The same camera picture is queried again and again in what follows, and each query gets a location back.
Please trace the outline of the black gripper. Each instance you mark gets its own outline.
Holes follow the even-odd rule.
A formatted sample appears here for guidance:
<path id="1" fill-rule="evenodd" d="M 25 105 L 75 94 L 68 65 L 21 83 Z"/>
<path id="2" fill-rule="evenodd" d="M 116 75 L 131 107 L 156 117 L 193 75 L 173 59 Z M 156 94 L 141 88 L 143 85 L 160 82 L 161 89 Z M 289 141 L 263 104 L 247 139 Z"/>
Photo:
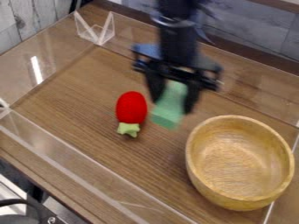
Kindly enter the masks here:
<path id="1" fill-rule="evenodd" d="M 200 98 L 201 87 L 209 90 L 219 88 L 221 66 L 197 51 L 197 39 L 211 40 L 193 21 L 164 17 L 153 21 L 159 28 L 159 43 L 132 45 L 133 67 L 144 72 L 152 102 L 159 100 L 164 92 L 164 77 L 180 83 L 188 82 L 183 107 L 184 114 L 189 114 Z M 155 65 L 153 70 L 148 69 L 149 64 Z M 163 67 L 168 67 L 169 71 L 161 76 L 157 72 Z"/>

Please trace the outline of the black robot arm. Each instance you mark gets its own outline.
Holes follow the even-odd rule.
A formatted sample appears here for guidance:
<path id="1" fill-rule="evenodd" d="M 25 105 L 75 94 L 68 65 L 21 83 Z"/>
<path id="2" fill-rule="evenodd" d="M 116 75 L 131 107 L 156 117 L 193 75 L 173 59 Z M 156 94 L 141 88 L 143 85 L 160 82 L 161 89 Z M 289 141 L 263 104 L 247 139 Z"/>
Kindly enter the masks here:
<path id="1" fill-rule="evenodd" d="M 200 28 L 201 15 L 213 16 L 211 0 L 157 0 L 151 20 L 157 28 L 159 42 L 135 43 L 133 69 L 144 74 L 151 99 L 163 96 L 165 82 L 187 86 L 183 112 L 192 112 L 200 92 L 217 90 L 223 66 L 199 51 L 199 39 L 208 40 Z"/>

